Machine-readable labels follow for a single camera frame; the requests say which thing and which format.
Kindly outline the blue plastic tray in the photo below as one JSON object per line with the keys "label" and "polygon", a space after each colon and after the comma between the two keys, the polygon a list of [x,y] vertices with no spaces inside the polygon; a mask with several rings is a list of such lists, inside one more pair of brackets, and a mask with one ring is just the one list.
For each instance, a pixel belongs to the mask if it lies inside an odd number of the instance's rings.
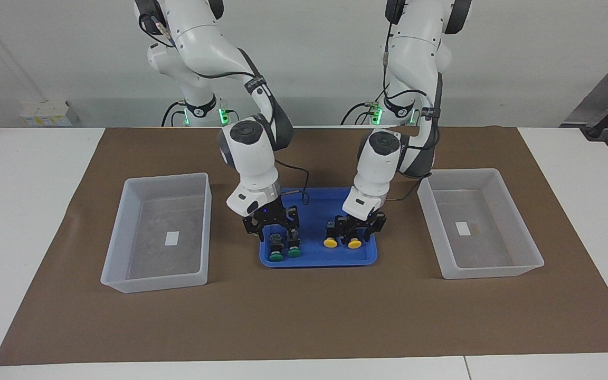
{"label": "blue plastic tray", "polygon": [[281,261],[269,260],[269,236],[279,233],[286,237],[284,227],[279,225],[266,226],[263,229],[265,241],[260,243],[258,257],[263,265],[273,269],[285,268],[316,268],[316,267],[357,267],[372,265],[378,258],[378,245],[374,236],[369,241],[363,241],[361,247],[350,249],[345,244],[338,243],[335,248],[327,248],[324,240],[327,237],[327,223],[335,216],[343,215],[342,204],[347,199],[348,187],[316,187],[308,188],[310,197],[307,205],[302,204],[301,194],[296,188],[285,188],[282,202],[285,207],[295,205],[300,221],[299,249],[302,255],[296,258],[287,256],[287,249],[282,251]]}

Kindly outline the brown table mat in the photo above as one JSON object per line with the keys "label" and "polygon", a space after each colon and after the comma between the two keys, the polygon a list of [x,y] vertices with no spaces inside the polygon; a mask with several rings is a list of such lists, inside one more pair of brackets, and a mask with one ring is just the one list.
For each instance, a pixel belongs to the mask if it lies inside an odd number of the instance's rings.
{"label": "brown table mat", "polygon": [[[267,269],[226,205],[217,130],[108,128],[3,343],[0,365],[608,352],[608,287],[515,128],[449,127],[437,168],[496,168],[545,264],[446,280],[419,199],[385,206],[378,260]],[[125,180],[208,173],[205,286],[124,294],[101,272]]]}

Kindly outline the translucent white plastic box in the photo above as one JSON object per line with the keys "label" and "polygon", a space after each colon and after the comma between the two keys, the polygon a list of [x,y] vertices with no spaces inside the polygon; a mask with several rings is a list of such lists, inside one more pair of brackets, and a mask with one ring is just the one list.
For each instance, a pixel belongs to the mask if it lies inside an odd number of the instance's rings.
{"label": "translucent white plastic box", "polygon": [[[417,195],[445,279],[514,277],[544,265],[496,169],[433,170]],[[459,236],[456,222],[471,236]]]}
{"label": "translucent white plastic box", "polygon": [[[207,173],[129,178],[101,283],[121,293],[204,286],[209,274],[212,192]],[[166,233],[179,231],[166,247]]]}

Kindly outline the white wall socket boxes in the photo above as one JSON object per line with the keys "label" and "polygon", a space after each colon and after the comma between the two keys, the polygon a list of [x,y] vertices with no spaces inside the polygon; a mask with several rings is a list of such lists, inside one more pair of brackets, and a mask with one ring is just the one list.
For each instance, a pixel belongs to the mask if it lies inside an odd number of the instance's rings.
{"label": "white wall socket boxes", "polygon": [[78,115],[67,101],[23,102],[19,118],[27,127],[76,127]]}

